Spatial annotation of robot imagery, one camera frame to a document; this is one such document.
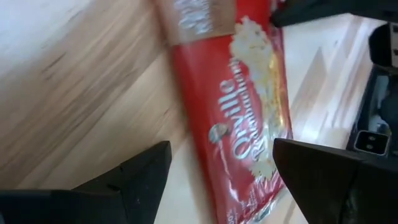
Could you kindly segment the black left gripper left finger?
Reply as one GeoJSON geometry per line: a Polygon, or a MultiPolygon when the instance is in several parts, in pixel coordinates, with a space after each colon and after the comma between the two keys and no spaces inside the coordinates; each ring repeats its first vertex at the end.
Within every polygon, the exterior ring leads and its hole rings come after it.
{"type": "Polygon", "coordinates": [[[153,223],[171,161],[161,141],[71,190],[2,190],[1,223],[153,223]]]}

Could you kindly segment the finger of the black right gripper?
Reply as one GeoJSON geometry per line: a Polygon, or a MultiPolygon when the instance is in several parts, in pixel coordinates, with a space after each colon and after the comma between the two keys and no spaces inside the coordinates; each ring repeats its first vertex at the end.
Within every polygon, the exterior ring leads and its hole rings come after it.
{"type": "Polygon", "coordinates": [[[284,27],[347,13],[397,22],[397,0],[286,0],[272,13],[271,22],[284,27]]]}

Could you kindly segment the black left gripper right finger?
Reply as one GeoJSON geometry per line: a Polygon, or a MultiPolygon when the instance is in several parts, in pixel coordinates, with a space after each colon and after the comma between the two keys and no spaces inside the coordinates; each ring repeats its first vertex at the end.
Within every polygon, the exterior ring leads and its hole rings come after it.
{"type": "Polygon", "coordinates": [[[309,223],[397,223],[397,160],[281,138],[273,158],[309,223]]]}

